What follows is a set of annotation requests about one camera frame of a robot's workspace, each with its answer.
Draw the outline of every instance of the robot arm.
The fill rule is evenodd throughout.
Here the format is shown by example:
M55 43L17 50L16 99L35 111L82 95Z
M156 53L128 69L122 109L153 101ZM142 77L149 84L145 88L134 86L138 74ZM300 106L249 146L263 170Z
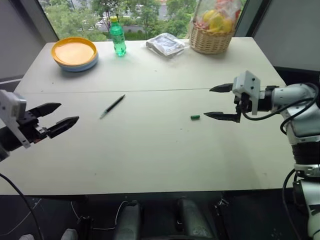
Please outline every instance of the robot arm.
M17 93L0 90L0 118L6 125L0 128L0 161L21 146L29 148L46 137L54 138L71 128L78 116L65 118L56 125L46 128L39 126L39 117L55 111L60 103L45 103L26 111L27 101Z
M213 87L210 91L235 95L236 114L207 112L206 116L225 121L240 122L241 115L253 121L264 120L275 114L284 118L280 129L287 135L295 159L294 169L301 180L293 183L295 199L306 206L309 213L308 235L320 240L320 108L319 89L312 83L287 87L267 86L260 91L260 80L246 71L233 83ZM268 112L263 117L250 117Z

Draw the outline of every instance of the orange plate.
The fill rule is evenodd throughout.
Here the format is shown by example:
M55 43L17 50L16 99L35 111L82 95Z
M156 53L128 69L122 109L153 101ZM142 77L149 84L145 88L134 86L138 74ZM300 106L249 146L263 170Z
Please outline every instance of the orange plate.
M81 66L95 58L97 48L92 41L83 37L67 37L53 45L51 55L59 64Z

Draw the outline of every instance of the stack of plates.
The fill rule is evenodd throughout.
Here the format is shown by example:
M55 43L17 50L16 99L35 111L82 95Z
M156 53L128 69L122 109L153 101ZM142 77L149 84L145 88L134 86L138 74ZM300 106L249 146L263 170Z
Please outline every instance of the stack of plates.
M57 41L51 55L65 71L81 72L98 62L98 51L92 41L83 37L67 37Z

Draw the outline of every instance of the black pen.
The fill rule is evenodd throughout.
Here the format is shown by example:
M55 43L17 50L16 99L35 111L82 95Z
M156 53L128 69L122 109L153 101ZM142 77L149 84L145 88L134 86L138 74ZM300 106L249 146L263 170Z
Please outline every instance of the black pen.
M124 97L125 97L125 95L119 97L110 107L108 107L106 110L104 110L100 116L100 119L102 119L105 115L107 115L107 113L110 112L111 109L113 109L118 103L120 103L122 101L122 99L124 99Z

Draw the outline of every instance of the green bottle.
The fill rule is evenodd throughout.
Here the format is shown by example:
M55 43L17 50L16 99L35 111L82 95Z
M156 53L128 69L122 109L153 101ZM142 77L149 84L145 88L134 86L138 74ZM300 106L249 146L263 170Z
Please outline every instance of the green bottle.
M111 16L111 28L110 35L114 44L115 53L118 56L123 56L126 54L126 44L125 44L125 35L124 30L118 23L118 18L116 16Z

